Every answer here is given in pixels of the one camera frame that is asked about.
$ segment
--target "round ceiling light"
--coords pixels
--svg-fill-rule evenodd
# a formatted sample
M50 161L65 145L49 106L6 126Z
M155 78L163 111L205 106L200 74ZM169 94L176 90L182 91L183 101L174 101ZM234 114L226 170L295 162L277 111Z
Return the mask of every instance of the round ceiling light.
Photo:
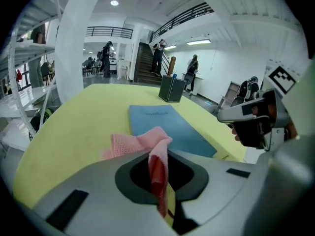
M118 3L118 1L116 1L116 0L112 0L112 1L110 2L110 4L111 4L112 6L117 6L119 3Z

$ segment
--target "blue notebook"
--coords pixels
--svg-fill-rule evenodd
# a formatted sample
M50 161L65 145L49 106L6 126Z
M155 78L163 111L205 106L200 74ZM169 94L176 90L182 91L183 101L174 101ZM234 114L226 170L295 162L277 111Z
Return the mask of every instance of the blue notebook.
M217 152L171 105L130 106L129 116L134 136L142 135L160 126L173 138L169 149L206 157L212 157Z

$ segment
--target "yellow table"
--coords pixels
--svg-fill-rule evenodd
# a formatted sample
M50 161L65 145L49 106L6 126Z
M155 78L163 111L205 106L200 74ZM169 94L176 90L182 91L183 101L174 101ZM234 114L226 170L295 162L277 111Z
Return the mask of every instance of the yellow table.
M32 208L49 190L101 159L112 133L131 134L130 105L169 104L159 88L94 84L64 103L32 140L18 166L14 197ZM182 97L170 103L218 151L215 158L243 162L245 147L209 112Z

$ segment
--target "rectangular ceiling light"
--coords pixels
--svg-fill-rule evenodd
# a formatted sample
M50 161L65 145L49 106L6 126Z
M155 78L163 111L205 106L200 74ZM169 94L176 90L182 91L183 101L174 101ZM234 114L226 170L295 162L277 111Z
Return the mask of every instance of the rectangular ceiling light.
M169 47L164 48L164 50L170 50L170 49L174 49L176 47L177 47L176 45L171 45Z
M210 44L211 41L209 39L197 40L193 42L187 42L188 45L198 45L198 44Z

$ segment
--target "staircase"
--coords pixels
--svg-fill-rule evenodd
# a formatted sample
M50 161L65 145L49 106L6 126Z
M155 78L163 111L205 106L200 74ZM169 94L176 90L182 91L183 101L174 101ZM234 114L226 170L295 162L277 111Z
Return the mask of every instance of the staircase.
M148 44L140 43L142 53L138 70L138 82L161 85L162 78L151 73L153 54Z

